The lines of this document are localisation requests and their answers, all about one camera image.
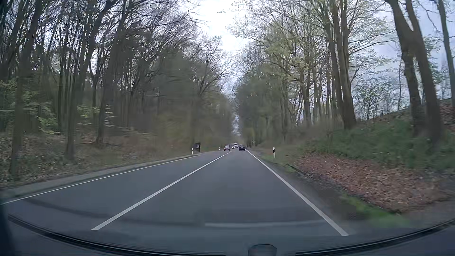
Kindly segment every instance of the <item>fallen leaves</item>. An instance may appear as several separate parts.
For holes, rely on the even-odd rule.
[[[384,168],[360,159],[343,159],[329,154],[308,154],[295,163],[313,178],[336,184],[379,207],[405,212],[448,198],[440,179],[402,167]]]

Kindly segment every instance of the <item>asphalt road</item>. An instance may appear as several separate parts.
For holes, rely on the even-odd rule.
[[[347,235],[273,170],[238,150],[203,153],[5,207],[62,234],[167,251],[226,252],[234,244],[273,242],[272,236]]]

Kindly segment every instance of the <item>overcast sky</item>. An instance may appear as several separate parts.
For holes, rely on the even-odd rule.
[[[430,3],[429,0],[420,0],[424,3],[424,7],[429,10],[429,16],[432,19],[434,25],[441,30],[440,18],[437,13],[436,6]],[[233,19],[239,15],[239,13],[233,11],[232,3],[234,0],[201,0],[199,6],[195,9],[197,17],[200,20],[205,22],[202,25],[203,31],[205,31],[210,36],[221,36],[223,41],[222,48],[232,54],[238,53],[242,47],[246,44],[247,40],[242,38],[236,38],[233,35],[230,35],[227,26],[233,24]],[[435,31],[432,22],[430,22],[427,17],[426,11],[420,7],[417,3],[415,4],[415,9],[420,18],[420,26],[424,35],[436,36],[438,33]],[[387,13],[382,13],[381,15],[388,15],[390,21],[392,20],[392,15]],[[453,13],[448,13],[448,20],[455,20]],[[455,35],[455,22],[448,22],[449,32],[451,35]],[[455,48],[455,40],[451,42],[452,49]],[[399,45],[389,44],[385,46],[377,46],[375,50],[379,55],[394,57],[398,54],[397,48]],[[435,53],[437,57],[444,56],[445,52],[443,47],[441,47],[440,52]]]

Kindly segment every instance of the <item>green grass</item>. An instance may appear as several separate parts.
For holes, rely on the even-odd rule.
[[[447,133],[440,148],[433,152],[423,136],[412,137],[409,122],[394,119],[336,130],[332,136],[316,139],[305,151],[331,153],[351,159],[370,159],[388,166],[455,172],[455,136]]]
[[[282,167],[284,167],[284,169],[289,172],[289,173],[295,173],[296,170],[294,168],[292,168],[291,165],[289,165],[288,163],[286,163],[285,160],[283,159],[278,159],[278,158],[273,158],[273,155],[262,155],[261,158],[263,158],[264,160],[267,160],[271,163],[274,163],[274,164],[278,164]]]
[[[409,227],[409,221],[399,215],[385,211],[380,207],[371,206],[357,197],[349,196],[347,194],[341,195],[341,200],[355,206],[356,211],[368,218],[368,222],[376,227]]]

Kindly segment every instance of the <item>white lane marking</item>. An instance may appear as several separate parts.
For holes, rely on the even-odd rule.
[[[273,171],[270,167],[266,166],[261,160],[259,160],[255,155],[253,155],[251,152],[248,151],[250,155],[252,155],[254,158],[256,158],[257,161],[259,161],[263,166],[265,166],[269,171],[271,171],[275,176],[280,179],[280,181],[283,181],[283,183],[286,184],[294,193],[296,193],[305,203],[307,203],[315,212],[317,212],[326,222],[328,222],[340,235],[342,236],[348,236],[349,234],[344,231],[338,224],[336,224],[331,218],[329,218],[325,213],[323,213],[317,206],[315,206],[308,198],[306,198],[304,195],[302,195],[297,189],[295,189],[291,184],[289,184],[287,181],[285,181],[283,178],[281,178],[280,175],[278,175],[275,171]]]
[[[222,158],[223,156],[225,156],[225,155],[227,155],[227,154],[224,154],[224,155],[220,156],[219,158],[217,158],[217,159],[215,159],[215,160],[209,162],[208,164],[205,164],[205,165],[203,165],[203,166],[197,168],[196,170],[194,170],[194,171],[188,173],[187,175],[185,175],[185,176],[181,177],[180,179],[178,179],[178,180],[172,182],[171,184],[167,185],[166,187],[164,187],[164,188],[158,190],[157,192],[151,194],[150,196],[148,196],[148,197],[142,199],[141,201],[139,201],[139,202],[133,204],[132,206],[130,206],[130,207],[124,209],[123,211],[121,211],[120,213],[118,213],[117,215],[115,215],[114,217],[112,217],[112,218],[106,220],[105,222],[99,224],[98,226],[92,228],[91,230],[99,230],[100,228],[106,226],[107,224],[113,222],[114,220],[116,220],[116,219],[122,217],[125,213],[127,213],[127,212],[131,211],[132,209],[134,209],[134,208],[140,206],[141,204],[145,203],[145,202],[146,202],[147,200],[149,200],[150,198],[152,198],[152,197],[156,196],[157,194],[159,194],[159,193],[161,193],[161,192],[167,190],[168,188],[170,188],[170,187],[172,187],[173,185],[175,185],[177,182],[179,182],[179,181],[181,181],[182,179],[184,179],[184,178],[186,178],[186,177],[192,175],[193,173],[199,171],[200,169],[206,167],[207,165],[209,165],[209,164],[215,162],[216,160]]]
[[[130,173],[130,172],[142,170],[142,169],[153,167],[153,166],[158,166],[158,165],[162,165],[162,164],[168,164],[168,163],[172,163],[172,162],[176,162],[176,161],[180,161],[180,160],[193,158],[193,157],[196,157],[196,156],[197,155],[186,157],[186,158],[182,158],[182,159],[177,159],[177,160],[173,160],[173,161],[169,161],[169,162],[164,162],[164,163],[161,163],[161,164],[154,164],[154,165],[150,165],[150,166],[146,166],[146,167],[141,167],[141,168],[137,168],[137,169],[134,169],[134,170],[129,170],[129,171],[122,172],[122,173],[119,173],[119,174],[113,174],[113,175],[109,175],[109,176],[102,177],[102,178],[97,178],[97,179],[84,181],[84,182],[73,184],[73,185],[69,185],[69,186],[66,186],[66,187],[63,187],[63,188],[53,189],[53,190],[49,190],[49,191],[46,191],[46,192],[41,192],[39,194],[29,195],[29,196],[26,196],[26,197],[22,197],[22,198],[18,198],[18,199],[15,199],[15,200],[7,201],[5,203],[2,203],[1,205],[9,204],[9,203],[16,202],[16,201],[19,201],[19,200],[23,200],[23,199],[27,199],[27,198],[30,198],[30,197],[34,197],[34,196],[37,196],[37,195],[47,194],[47,193],[54,192],[54,191],[61,190],[61,189],[67,189],[67,188],[70,188],[70,187],[74,187],[74,186],[77,186],[77,185],[82,185],[82,184],[89,183],[89,182],[96,181],[96,180],[100,180],[100,179],[105,179],[105,178],[109,178],[109,177],[113,177],[113,176],[117,176],[117,175],[121,175],[121,174],[126,174],[126,173]]]

